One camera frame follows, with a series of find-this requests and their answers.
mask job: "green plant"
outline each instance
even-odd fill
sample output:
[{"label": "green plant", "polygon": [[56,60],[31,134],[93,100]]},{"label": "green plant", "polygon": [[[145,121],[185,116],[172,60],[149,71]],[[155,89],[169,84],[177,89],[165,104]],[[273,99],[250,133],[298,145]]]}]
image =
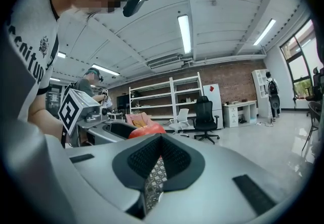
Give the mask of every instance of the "green plant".
[{"label": "green plant", "polygon": [[310,79],[306,79],[294,84],[295,92],[297,93],[298,97],[307,97],[309,88],[310,95],[312,94],[311,91],[311,82]]}]

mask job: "fluorescent ceiling light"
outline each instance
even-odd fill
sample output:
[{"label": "fluorescent ceiling light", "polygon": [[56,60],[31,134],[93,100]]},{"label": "fluorescent ceiling light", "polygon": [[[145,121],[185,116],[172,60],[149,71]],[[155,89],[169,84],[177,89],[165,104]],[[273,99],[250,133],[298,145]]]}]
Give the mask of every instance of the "fluorescent ceiling light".
[{"label": "fluorescent ceiling light", "polygon": [[57,54],[57,56],[58,56],[58,57],[61,57],[61,58],[65,58],[65,54],[64,54],[64,53],[61,53],[61,52],[59,52],[59,53]]},{"label": "fluorescent ceiling light", "polygon": [[253,46],[256,46],[257,44],[260,43],[261,40],[263,40],[263,38],[265,37],[265,35],[268,34],[268,32],[271,30],[271,28],[273,27],[273,25],[275,24],[275,20],[271,19],[269,24],[267,25],[267,27],[265,28],[265,30],[263,31],[263,33],[261,34],[261,36],[258,38],[258,40],[256,40],[256,42],[253,44]]},{"label": "fluorescent ceiling light", "polygon": [[108,69],[106,69],[106,68],[104,68],[104,67],[101,67],[101,66],[98,66],[98,65],[96,65],[96,64],[93,64],[92,67],[97,68],[97,69],[99,69],[99,70],[102,70],[102,71],[104,71],[104,72],[107,72],[107,73],[113,74],[114,76],[118,76],[118,75],[119,75],[118,72],[113,72],[113,71],[111,71],[111,70],[108,70]]},{"label": "fluorescent ceiling light", "polygon": [[184,53],[188,54],[191,52],[191,40],[190,40],[190,29],[188,15],[178,17]]}]

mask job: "white cabinet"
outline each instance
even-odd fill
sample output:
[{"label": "white cabinet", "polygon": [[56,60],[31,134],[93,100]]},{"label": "white cabinet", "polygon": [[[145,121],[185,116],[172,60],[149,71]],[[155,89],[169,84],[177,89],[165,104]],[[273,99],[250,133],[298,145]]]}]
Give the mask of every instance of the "white cabinet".
[{"label": "white cabinet", "polygon": [[238,127],[237,107],[225,107],[225,126],[228,128]]},{"label": "white cabinet", "polygon": [[257,121],[256,101],[239,102],[224,106],[225,126],[228,128],[238,127],[238,108],[242,107],[245,124],[254,124]]}]

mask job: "black office chair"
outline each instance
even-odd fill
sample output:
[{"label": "black office chair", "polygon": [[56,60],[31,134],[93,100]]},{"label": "black office chair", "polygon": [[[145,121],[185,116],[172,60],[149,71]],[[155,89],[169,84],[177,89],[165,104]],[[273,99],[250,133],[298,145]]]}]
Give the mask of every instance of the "black office chair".
[{"label": "black office chair", "polygon": [[321,100],[321,91],[320,91],[320,73],[318,72],[317,67],[313,70],[313,86],[312,88],[312,95],[310,95],[310,88],[307,88],[308,96],[305,98],[307,101],[320,101]]},{"label": "black office chair", "polygon": [[310,128],[308,137],[306,139],[306,142],[304,144],[302,151],[304,150],[305,145],[306,145],[307,141],[310,139],[310,136],[312,135],[313,131],[318,130],[320,114],[321,114],[321,110],[322,110],[322,104],[315,102],[315,101],[310,101],[308,104],[308,107],[310,110],[310,118],[312,121],[312,126]]},{"label": "black office chair", "polygon": [[196,139],[197,137],[201,137],[199,139],[199,141],[201,141],[204,138],[206,138],[210,140],[213,144],[215,144],[211,137],[217,137],[217,139],[219,139],[219,135],[209,135],[207,133],[208,131],[216,130],[218,125],[219,116],[215,116],[215,123],[213,119],[212,109],[213,102],[209,101],[206,96],[200,96],[197,99],[197,102],[195,104],[196,118],[193,120],[193,126],[195,130],[203,131],[204,134],[194,135],[194,139]]}]

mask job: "pipe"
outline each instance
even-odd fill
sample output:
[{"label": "pipe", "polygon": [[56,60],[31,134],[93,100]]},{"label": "pipe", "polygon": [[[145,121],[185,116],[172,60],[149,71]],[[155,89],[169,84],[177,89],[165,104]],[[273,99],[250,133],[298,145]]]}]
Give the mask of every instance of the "pipe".
[{"label": "pipe", "polygon": [[[259,59],[264,59],[266,58],[266,55],[237,55],[237,56],[226,56],[226,57],[219,57],[219,58],[211,58],[211,59],[207,59],[207,60],[200,60],[200,61],[193,61],[192,65],[190,65],[187,68],[192,68],[192,67],[197,67],[197,66],[203,66],[203,65],[209,65],[209,64],[217,64],[217,63],[225,63],[225,62],[232,62],[232,61],[242,61],[242,60],[259,60]],[[177,71],[181,71],[184,68],[179,68],[179,69],[175,69],[175,70],[170,70],[170,71],[166,71],[166,72],[160,72],[160,73],[153,73],[153,74],[149,74],[146,76],[142,76],[142,77],[138,77],[135,79],[131,79],[130,81],[121,83],[121,84],[116,84],[116,85],[112,85],[107,87],[108,89],[111,88],[116,88],[118,86],[122,86],[128,83],[132,83],[135,81],[139,81],[139,80],[143,80],[152,76],[158,76],[160,74],[166,74],[166,73],[171,73],[171,72],[177,72]]]}]

